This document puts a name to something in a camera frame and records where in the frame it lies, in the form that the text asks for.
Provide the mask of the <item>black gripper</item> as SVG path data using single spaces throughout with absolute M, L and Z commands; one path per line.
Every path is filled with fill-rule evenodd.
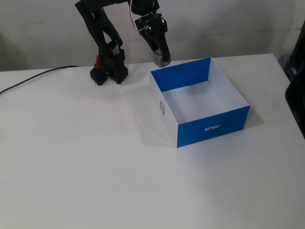
M 144 38 L 153 52 L 160 50 L 161 63 L 170 64 L 171 54 L 167 45 L 165 33 L 167 22 L 161 13 L 150 13 L 135 21 L 139 34 Z

